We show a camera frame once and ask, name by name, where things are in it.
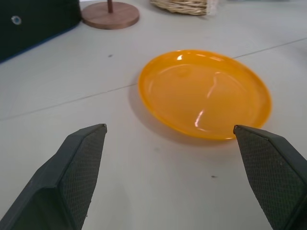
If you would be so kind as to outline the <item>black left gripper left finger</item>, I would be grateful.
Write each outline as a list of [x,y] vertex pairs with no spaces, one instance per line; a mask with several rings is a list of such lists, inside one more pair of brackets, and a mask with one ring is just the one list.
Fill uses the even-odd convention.
[[82,128],[32,176],[0,230],[82,230],[96,187],[107,126]]

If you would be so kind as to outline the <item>orange plastic plate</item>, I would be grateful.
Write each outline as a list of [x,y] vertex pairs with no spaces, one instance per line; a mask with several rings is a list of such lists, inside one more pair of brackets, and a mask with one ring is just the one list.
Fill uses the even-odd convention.
[[241,62],[210,51],[178,50],[148,62],[140,99],[162,124],[210,140],[235,138],[235,125],[261,128],[272,111],[266,84]]

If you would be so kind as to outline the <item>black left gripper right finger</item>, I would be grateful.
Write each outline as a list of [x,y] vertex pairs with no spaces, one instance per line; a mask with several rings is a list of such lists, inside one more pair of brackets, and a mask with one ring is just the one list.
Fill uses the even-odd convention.
[[249,185],[273,230],[307,230],[307,160],[282,136],[236,125]]

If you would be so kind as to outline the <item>round wooden stand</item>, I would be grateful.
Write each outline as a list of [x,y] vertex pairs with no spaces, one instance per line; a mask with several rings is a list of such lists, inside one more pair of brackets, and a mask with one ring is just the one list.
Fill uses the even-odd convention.
[[116,30],[136,24],[140,19],[139,10],[123,2],[99,2],[82,10],[83,22],[93,28]]

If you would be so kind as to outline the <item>black case with blue trim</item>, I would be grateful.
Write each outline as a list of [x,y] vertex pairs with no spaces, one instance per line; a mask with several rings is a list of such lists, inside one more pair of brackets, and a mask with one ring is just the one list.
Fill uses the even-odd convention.
[[80,0],[0,0],[0,63],[76,27]]

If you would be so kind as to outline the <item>woven wicker basket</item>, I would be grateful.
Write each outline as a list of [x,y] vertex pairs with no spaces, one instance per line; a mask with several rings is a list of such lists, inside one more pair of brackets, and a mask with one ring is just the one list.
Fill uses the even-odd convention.
[[149,2],[160,9],[172,13],[188,15],[206,15],[209,0],[149,0]]

